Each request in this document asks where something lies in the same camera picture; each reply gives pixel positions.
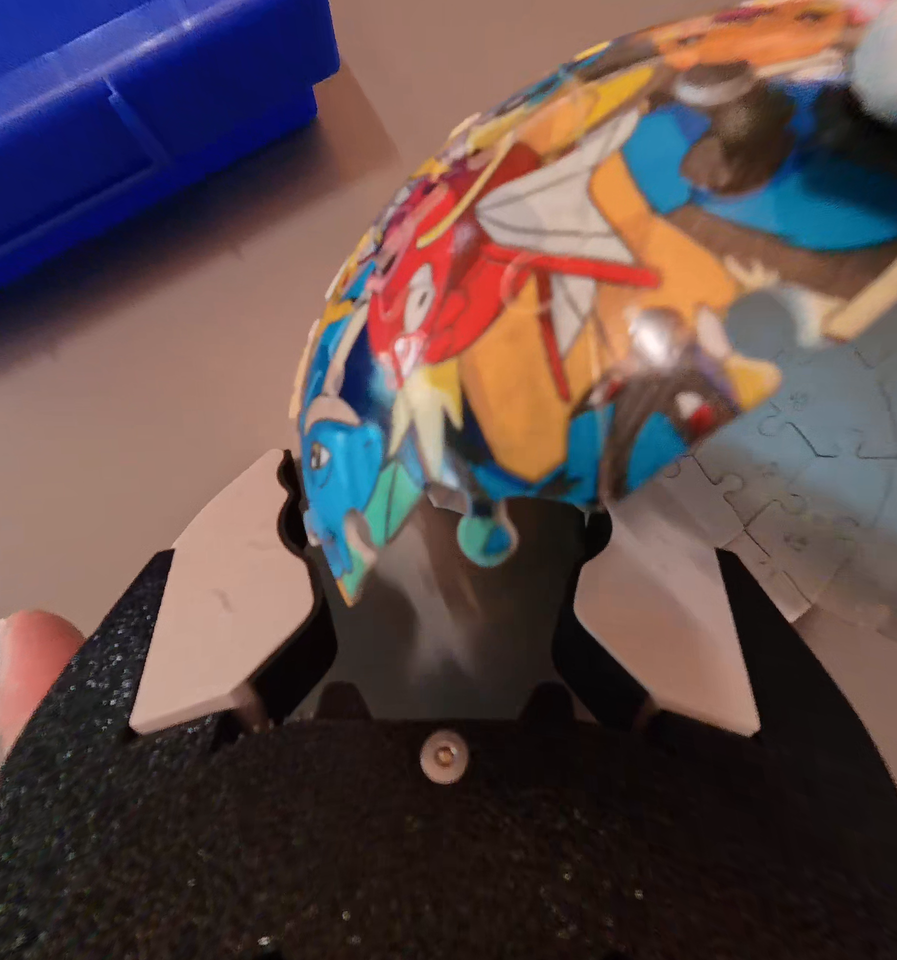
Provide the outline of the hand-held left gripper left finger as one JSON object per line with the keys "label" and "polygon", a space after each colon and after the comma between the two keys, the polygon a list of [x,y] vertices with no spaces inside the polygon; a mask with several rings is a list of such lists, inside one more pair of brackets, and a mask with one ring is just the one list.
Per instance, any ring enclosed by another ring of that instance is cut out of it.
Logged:
{"label": "hand-held left gripper left finger", "polygon": [[135,734],[212,714],[259,733],[325,678],[336,631],[300,505],[291,453],[273,449],[178,536],[130,712]]}

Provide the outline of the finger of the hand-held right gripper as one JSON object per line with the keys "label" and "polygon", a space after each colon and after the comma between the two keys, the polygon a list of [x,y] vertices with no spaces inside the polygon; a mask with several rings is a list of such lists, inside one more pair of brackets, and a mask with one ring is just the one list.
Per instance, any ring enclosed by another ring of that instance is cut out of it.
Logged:
{"label": "finger of the hand-held right gripper", "polygon": [[852,56],[850,86],[869,115],[897,126],[897,1],[866,28]]}

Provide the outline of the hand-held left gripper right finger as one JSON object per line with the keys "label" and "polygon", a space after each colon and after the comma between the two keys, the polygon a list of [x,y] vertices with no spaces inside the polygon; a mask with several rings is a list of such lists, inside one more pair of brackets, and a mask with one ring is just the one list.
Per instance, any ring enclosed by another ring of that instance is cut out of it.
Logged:
{"label": "hand-held left gripper right finger", "polygon": [[760,714],[717,551],[668,495],[565,508],[579,544],[553,665],[600,725],[673,714],[750,738]]}

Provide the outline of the colourful puzzle ball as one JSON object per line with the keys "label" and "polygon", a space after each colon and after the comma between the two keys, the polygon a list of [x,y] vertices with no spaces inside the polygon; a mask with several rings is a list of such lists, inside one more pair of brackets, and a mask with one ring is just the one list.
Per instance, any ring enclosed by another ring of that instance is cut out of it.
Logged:
{"label": "colourful puzzle ball", "polygon": [[482,569],[517,499],[668,474],[778,607],[897,642],[887,2],[745,2],[599,44],[455,127],[346,259],[292,403],[347,606],[423,497]]}

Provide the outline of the person's left hand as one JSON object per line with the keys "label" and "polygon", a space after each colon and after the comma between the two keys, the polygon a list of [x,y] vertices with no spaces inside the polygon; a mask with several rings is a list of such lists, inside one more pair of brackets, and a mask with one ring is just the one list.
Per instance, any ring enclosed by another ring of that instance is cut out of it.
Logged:
{"label": "person's left hand", "polygon": [[4,757],[85,641],[69,620],[45,610],[20,610],[0,619],[0,742]]}

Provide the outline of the blue plastic bin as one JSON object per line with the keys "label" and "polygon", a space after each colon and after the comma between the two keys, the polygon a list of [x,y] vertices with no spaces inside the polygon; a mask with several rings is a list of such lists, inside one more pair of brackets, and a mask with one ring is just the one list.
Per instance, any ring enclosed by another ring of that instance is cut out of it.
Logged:
{"label": "blue plastic bin", "polygon": [[0,1],[0,289],[314,120],[328,1]]}

